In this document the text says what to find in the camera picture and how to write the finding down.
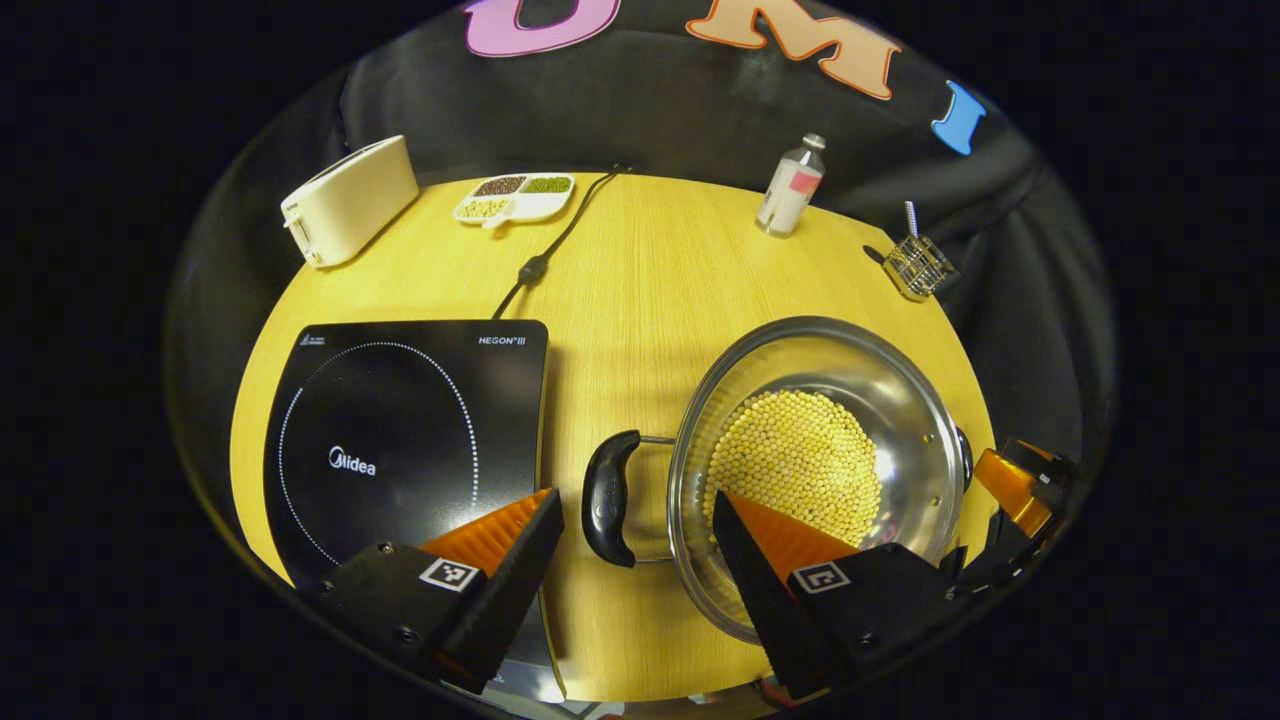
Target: white toaster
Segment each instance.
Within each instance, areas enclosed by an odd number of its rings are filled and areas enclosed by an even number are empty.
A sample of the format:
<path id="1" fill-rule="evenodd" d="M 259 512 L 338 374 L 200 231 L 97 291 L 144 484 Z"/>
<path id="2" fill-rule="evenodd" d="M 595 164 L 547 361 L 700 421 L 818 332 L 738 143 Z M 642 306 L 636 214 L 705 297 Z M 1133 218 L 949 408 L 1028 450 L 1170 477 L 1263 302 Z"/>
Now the white toaster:
<path id="1" fill-rule="evenodd" d="M 307 264 L 339 265 L 417 197 L 404 136 L 397 135 L 338 160 L 280 202 L 284 227 Z"/>

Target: pink label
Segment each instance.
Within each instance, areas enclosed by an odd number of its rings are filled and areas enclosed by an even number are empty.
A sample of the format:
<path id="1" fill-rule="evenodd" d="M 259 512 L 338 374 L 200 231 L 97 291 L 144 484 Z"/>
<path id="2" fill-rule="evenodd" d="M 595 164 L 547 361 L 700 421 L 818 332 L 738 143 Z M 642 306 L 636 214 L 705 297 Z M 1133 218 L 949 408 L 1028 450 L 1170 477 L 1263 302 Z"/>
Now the pink label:
<path id="1" fill-rule="evenodd" d="M 809 195 L 810 192 L 818 188 L 818 181 L 820 179 L 822 176 L 810 176 L 808 173 L 797 172 L 796 174 L 791 176 L 790 187 L 796 192 L 803 192 L 805 195 Z"/>

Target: blue letter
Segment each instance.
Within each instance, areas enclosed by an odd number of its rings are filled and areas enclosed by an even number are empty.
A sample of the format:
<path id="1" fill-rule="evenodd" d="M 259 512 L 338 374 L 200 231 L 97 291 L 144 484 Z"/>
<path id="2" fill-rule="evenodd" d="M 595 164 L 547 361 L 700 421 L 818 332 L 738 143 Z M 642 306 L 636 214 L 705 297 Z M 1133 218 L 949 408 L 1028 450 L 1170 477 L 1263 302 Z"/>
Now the blue letter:
<path id="1" fill-rule="evenodd" d="M 951 106 L 947 108 L 945 118 L 933 120 L 933 135 L 946 142 L 947 147 L 961 155 L 968 155 L 973 152 L 969 140 L 973 137 L 973 131 L 978 128 L 978 118 L 986 115 L 987 109 L 959 85 L 947 81 L 947 87 L 951 88 Z"/>

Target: black pot handle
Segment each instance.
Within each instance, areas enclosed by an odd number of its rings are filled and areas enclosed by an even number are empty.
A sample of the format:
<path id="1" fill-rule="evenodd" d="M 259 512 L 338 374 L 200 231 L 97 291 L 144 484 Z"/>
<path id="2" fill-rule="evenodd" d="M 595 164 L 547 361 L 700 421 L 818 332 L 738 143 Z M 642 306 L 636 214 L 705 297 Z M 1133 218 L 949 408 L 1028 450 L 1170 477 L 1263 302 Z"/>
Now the black pot handle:
<path id="1" fill-rule="evenodd" d="M 623 430 L 600 443 L 582 480 L 582 534 L 602 559 L 635 568 L 636 555 L 622 539 L 627 515 L 627 460 L 640 447 L 640 430 Z"/>
<path id="2" fill-rule="evenodd" d="M 964 430 L 956 428 L 956 436 L 960 437 L 960 461 L 964 462 L 964 492 L 969 492 L 969 483 L 973 482 L 973 448 Z"/>

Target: metal utensil holder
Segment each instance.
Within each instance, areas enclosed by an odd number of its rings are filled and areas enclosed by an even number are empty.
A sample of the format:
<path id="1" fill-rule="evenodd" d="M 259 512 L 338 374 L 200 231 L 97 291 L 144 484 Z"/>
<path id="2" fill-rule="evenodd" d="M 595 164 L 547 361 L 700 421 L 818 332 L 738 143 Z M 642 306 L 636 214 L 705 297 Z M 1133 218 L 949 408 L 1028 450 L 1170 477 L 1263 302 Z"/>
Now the metal utensil holder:
<path id="1" fill-rule="evenodd" d="M 906 202 L 906 224 L 910 234 L 888 252 L 883 268 L 904 297 L 924 302 L 956 269 L 932 240 L 919 234 L 915 206 L 910 201 Z"/>

